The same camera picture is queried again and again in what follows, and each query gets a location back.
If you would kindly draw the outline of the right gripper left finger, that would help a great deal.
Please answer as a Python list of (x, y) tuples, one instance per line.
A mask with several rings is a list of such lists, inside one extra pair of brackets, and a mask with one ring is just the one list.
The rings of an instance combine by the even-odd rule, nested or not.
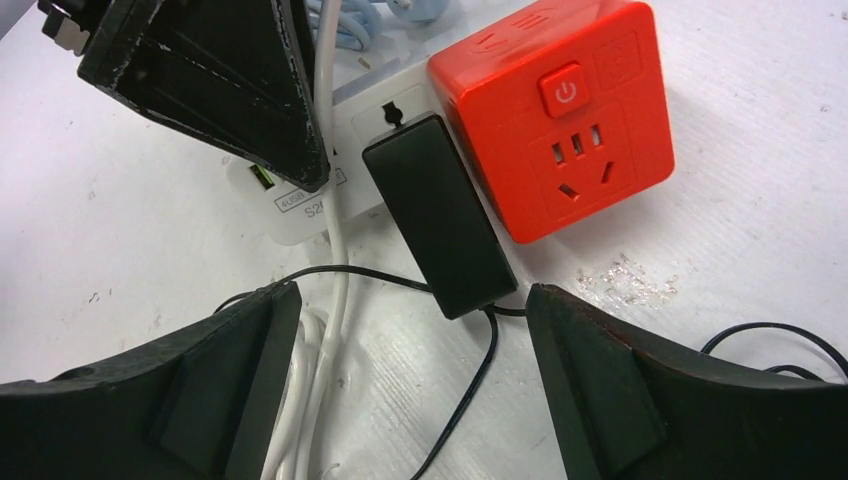
[(1, 388), (5, 479), (257, 479), (298, 329), (293, 283), (44, 382)]

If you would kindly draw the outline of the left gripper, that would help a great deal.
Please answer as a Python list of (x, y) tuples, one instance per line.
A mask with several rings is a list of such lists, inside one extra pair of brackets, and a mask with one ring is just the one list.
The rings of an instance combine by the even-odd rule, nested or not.
[(302, 1), (42, 1), (43, 33), (120, 104), (314, 192), (329, 178)]

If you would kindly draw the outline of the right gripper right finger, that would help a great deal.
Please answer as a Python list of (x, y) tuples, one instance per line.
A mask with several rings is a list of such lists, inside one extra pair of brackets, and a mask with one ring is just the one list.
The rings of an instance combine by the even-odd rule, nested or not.
[(554, 285), (526, 320), (571, 479), (843, 479), (847, 388), (718, 359)]

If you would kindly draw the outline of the white power strip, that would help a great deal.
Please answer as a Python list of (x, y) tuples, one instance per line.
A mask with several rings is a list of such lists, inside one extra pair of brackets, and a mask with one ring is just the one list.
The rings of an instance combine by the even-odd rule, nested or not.
[[(394, 129), (390, 112), (403, 124), (443, 112), (428, 80), (425, 59), (393, 60), (333, 92), (333, 155), (338, 216), (351, 219), (383, 203), (362, 160), (366, 146)], [(307, 192), (259, 167), (234, 159), (226, 168), (245, 208), (278, 244), (298, 245), (326, 231), (323, 196)]]

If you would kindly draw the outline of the black power adapter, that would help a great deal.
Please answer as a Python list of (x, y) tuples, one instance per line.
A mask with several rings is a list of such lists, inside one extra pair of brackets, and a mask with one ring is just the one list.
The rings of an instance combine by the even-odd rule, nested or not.
[(363, 162), (444, 316), (517, 290), (517, 279), (443, 118), (374, 139)]

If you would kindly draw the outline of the red pink plug adapter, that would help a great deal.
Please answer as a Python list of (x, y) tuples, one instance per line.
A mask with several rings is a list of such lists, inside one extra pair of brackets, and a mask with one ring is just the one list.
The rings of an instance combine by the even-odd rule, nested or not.
[(519, 244), (674, 170), (655, 18), (644, 2), (536, 1), (434, 54), (427, 73)]

